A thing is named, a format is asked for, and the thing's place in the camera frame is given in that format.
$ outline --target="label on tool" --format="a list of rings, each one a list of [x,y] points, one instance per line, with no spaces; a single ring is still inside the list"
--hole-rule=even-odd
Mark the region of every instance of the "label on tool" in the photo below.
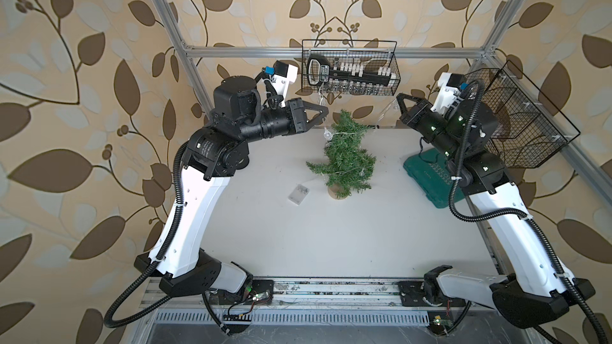
[[[329,81],[329,65],[321,65],[321,72],[319,73],[319,81]]]

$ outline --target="white table surface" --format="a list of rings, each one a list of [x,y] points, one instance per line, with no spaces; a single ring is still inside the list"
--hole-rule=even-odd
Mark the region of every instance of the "white table surface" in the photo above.
[[[436,209],[402,167],[418,141],[411,129],[369,131],[372,189],[340,201],[305,165],[326,160],[322,129],[250,143],[250,164],[219,198],[202,248],[256,276],[422,277],[441,264],[496,274],[478,227]],[[310,189],[299,206],[288,200],[298,184]],[[469,213],[465,200],[457,208]]]

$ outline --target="tree base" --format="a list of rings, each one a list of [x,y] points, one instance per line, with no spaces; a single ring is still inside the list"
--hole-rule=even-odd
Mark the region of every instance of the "tree base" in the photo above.
[[[327,193],[329,193],[329,196],[335,200],[346,199],[346,197],[338,197],[338,191],[340,191],[340,189],[341,187],[338,184],[334,184],[331,187],[327,188]]]

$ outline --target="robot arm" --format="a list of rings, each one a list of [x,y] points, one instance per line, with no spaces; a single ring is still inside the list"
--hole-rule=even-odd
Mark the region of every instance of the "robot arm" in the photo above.
[[[257,80],[233,76],[215,89],[210,123],[196,131],[175,157],[173,180],[180,203],[172,206],[156,245],[136,257],[134,265],[142,275],[109,308],[104,318],[107,327],[129,324],[172,297],[203,294],[210,288],[236,294],[239,301],[265,298],[263,294],[250,296],[251,274],[237,264],[221,263],[208,256],[200,244],[230,178],[249,164],[248,143],[307,132],[327,116],[329,111],[324,106],[300,98],[285,100],[296,73],[295,67],[277,61],[273,68],[262,70]],[[256,89],[260,79],[266,84],[267,105],[261,103]],[[308,119],[307,109],[318,114]],[[167,296],[131,317],[113,320],[121,303],[149,276],[162,277],[160,289]]]
[[[426,300],[435,305],[442,295],[459,297],[497,309],[517,327],[535,327],[567,313],[569,306],[576,304],[575,292],[584,302],[594,289],[588,280],[575,278],[554,255],[505,164],[485,149],[503,126],[494,112],[480,103],[484,86],[476,83],[480,86],[476,91],[472,84],[464,83],[463,75],[443,73],[434,104],[399,94],[400,120],[446,157],[453,189],[461,188],[479,216],[456,211],[453,192],[449,197],[451,212],[467,222],[488,220],[515,273],[486,276],[440,266],[425,276]],[[406,100],[415,102],[414,106],[408,109]]]

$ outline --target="hanging wire basket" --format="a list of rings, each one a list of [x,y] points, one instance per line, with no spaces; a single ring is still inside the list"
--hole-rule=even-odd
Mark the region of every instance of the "hanging wire basket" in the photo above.
[[[555,102],[510,60],[501,69],[482,68],[466,74],[467,82],[476,79],[486,83],[482,102],[499,121],[486,148],[507,167],[539,167],[580,135]],[[517,80],[531,93],[523,91]]]
[[[394,41],[302,40],[302,89],[392,96],[401,80],[396,47]]]

